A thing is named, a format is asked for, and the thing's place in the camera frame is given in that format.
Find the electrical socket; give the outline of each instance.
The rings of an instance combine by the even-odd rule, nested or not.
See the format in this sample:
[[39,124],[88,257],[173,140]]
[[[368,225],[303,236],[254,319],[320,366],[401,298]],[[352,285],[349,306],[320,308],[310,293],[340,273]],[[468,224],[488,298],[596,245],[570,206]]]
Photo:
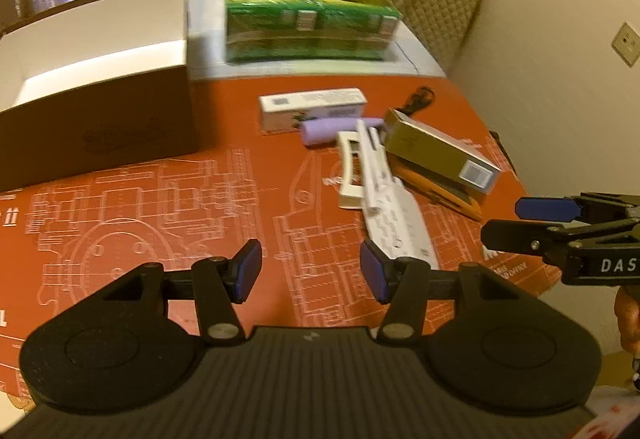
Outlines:
[[613,38],[611,46],[629,67],[633,67],[640,56],[640,36],[626,22],[622,24],[620,31]]

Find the gold box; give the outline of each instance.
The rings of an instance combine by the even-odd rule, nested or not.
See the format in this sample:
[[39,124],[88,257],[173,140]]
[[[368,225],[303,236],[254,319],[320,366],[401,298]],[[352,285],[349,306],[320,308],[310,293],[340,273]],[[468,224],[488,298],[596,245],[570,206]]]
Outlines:
[[478,150],[397,110],[385,115],[385,148],[462,186],[487,194],[501,170]]

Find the cardboard box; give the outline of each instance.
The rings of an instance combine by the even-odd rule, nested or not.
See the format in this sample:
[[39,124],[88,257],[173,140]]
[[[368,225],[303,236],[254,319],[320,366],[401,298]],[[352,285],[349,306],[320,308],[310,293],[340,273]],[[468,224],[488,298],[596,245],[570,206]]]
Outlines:
[[293,132],[300,122],[325,117],[360,117],[367,98],[359,88],[310,90],[260,96],[262,130]]
[[225,0],[226,60],[382,60],[400,21],[387,0]]
[[186,46],[186,0],[75,0],[7,29],[0,191],[196,151]]
[[478,150],[397,110],[385,115],[386,151],[487,194],[501,170]]
[[0,0],[0,32],[18,20],[15,0]]

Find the red table mat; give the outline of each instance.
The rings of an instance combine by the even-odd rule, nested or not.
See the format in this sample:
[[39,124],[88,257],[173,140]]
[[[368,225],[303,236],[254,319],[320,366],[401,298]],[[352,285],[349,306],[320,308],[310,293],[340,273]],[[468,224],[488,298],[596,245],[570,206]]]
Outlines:
[[[0,390],[26,397],[18,371],[25,337],[112,279],[143,262],[186,269],[202,257],[231,257],[251,238],[262,242],[264,258],[249,300],[236,307],[247,331],[257,324],[377,326],[385,308],[373,300],[358,265],[362,216],[337,204],[337,150],[310,151],[297,133],[261,135],[257,98],[357,86],[369,101],[366,115],[381,116],[423,85],[436,99],[416,119],[498,164],[504,171],[482,211],[486,219],[515,218],[513,205],[524,190],[448,80],[290,76],[195,85],[203,147],[197,154],[0,195]],[[479,223],[417,197],[441,269],[477,261],[533,294],[558,280],[558,270],[532,257],[502,253],[484,262]],[[425,331],[452,315],[452,303],[430,303]],[[193,302],[172,302],[170,316],[197,333]]]

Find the green packaged drinks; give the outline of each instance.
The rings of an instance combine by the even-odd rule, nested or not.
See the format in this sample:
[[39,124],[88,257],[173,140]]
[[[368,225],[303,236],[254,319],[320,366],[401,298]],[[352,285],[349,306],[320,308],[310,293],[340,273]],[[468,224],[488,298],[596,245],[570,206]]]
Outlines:
[[381,60],[400,13],[387,0],[225,0],[226,59]]

